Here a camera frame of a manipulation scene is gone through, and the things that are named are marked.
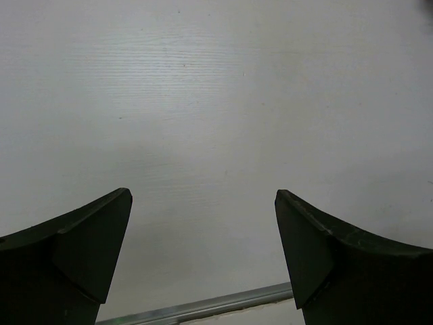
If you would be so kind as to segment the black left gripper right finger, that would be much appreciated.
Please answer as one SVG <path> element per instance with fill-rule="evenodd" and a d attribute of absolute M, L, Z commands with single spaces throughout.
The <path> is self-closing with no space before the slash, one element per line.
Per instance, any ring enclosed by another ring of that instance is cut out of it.
<path fill-rule="evenodd" d="M 306 324 L 431 324 L 432 250 L 329 215 L 287 190 L 275 212 Z"/>

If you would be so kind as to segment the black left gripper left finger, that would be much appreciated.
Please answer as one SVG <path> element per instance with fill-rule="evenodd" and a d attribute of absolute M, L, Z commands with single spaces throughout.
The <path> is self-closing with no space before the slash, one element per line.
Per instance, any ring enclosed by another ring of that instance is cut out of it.
<path fill-rule="evenodd" d="M 133 197 L 118 188 L 1 237 L 2 324 L 94 324 L 107 298 Z"/>

